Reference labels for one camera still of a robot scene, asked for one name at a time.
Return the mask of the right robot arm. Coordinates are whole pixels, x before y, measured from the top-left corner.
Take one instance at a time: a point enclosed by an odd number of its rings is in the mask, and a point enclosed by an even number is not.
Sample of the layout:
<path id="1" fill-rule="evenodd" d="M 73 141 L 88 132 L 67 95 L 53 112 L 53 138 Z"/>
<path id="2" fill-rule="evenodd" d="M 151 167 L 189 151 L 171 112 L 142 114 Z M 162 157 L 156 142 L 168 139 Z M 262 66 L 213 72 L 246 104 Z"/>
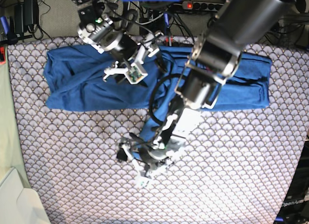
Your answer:
<path id="1" fill-rule="evenodd" d="M 149 74 L 144 66 L 148 59 L 154 59 L 161 73 L 167 71 L 156 42 L 163 36 L 161 31 L 149 31 L 139 42 L 127 34 L 137 24 L 137 11 L 126 6 L 119 15 L 108 0 L 72 1 L 80 19 L 80 39 L 100 54 L 109 53 L 114 58 L 111 66 L 104 70 L 104 81 L 112 76 L 118 83 L 127 80 L 130 84 L 139 84 Z"/>

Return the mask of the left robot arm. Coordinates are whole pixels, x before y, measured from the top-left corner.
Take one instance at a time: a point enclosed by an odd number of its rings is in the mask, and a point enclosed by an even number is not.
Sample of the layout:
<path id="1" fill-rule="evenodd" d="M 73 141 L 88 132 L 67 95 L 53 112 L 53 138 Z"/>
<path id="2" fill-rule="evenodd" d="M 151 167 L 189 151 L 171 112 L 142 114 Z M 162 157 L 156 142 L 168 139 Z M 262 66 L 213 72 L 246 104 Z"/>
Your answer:
<path id="1" fill-rule="evenodd" d="M 226 81 L 235 75 L 244 47 L 259 40 L 295 2 L 226 0 L 215 23 L 195 42 L 185 64 L 189 74 L 169 76 L 178 82 L 164 120 L 150 112 L 158 124 L 156 135 L 149 141 L 132 135 L 119 146 L 117 158 L 132 162 L 138 186 L 148 186 L 167 171 L 200 123 L 200 109 L 212 109 Z"/>

